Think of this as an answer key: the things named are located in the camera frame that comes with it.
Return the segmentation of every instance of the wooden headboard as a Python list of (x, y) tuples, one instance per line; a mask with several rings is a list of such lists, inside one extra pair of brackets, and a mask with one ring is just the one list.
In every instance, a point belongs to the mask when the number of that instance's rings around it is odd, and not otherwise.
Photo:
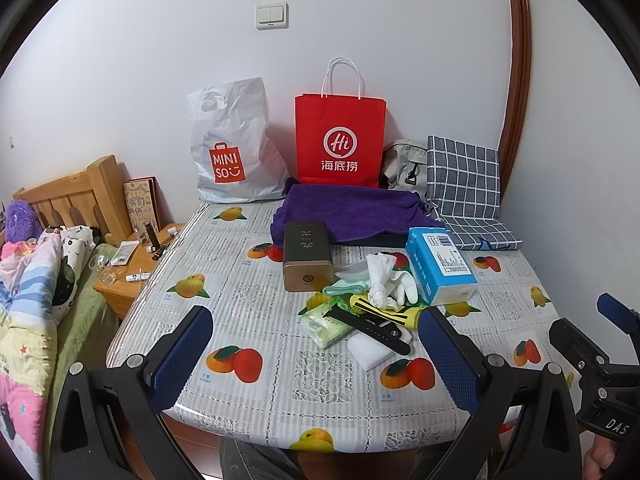
[(108, 155), (86, 170), (30, 189), (19, 189), (14, 200), (26, 200), (33, 205), (43, 227), (99, 227), (104, 240), (117, 246), (133, 232), (122, 183), (116, 158)]

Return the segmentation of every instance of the blue box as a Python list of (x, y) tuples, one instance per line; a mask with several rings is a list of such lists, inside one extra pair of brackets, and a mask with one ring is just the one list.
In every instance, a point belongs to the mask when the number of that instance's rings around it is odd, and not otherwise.
[(430, 305), (467, 301), (478, 282), (446, 229), (409, 229), (406, 253), (418, 292)]

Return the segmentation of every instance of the wooden floor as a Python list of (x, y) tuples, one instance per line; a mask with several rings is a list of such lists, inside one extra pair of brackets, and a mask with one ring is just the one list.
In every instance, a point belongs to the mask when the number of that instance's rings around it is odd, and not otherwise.
[[(168, 416), (162, 416), (193, 465), (201, 473), (222, 478), (218, 448), (220, 441), (212, 433), (192, 428)], [(154, 480), (130, 431), (120, 428), (127, 456), (136, 474), (142, 480)], [(354, 471), (367, 480), (402, 480), (409, 476), (415, 451), (390, 451), (386, 453), (309, 453), (299, 455), (302, 471), (309, 480), (353, 480)]]

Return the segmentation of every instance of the human hand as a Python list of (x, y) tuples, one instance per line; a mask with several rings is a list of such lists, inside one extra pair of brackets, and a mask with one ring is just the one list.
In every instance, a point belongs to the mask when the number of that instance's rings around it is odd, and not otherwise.
[(593, 446), (584, 455), (582, 480), (599, 480), (616, 457), (614, 443), (603, 436), (596, 435)]

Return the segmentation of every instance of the white rope handle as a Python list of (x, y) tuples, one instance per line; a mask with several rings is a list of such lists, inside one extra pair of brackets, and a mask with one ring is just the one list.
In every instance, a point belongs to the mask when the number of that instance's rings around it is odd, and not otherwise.
[(331, 60), (331, 63), (329, 63), (329, 68), (326, 69), (326, 74), (324, 75), (324, 81), (322, 82), (322, 89), (320, 91), (320, 98), (322, 98), (324, 95), (328, 96), (328, 93), (327, 94), (324, 93), (324, 86), (327, 84), (331, 70), (338, 63), (346, 63), (348, 65), (353, 66), (353, 69), (356, 71), (356, 75), (358, 76), (358, 99), (362, 99), (362, 78), (360, 76), (360, 72), (358, 71), (358, 67), (356, 67), (356, 64), (348, 57), (336, 57)]

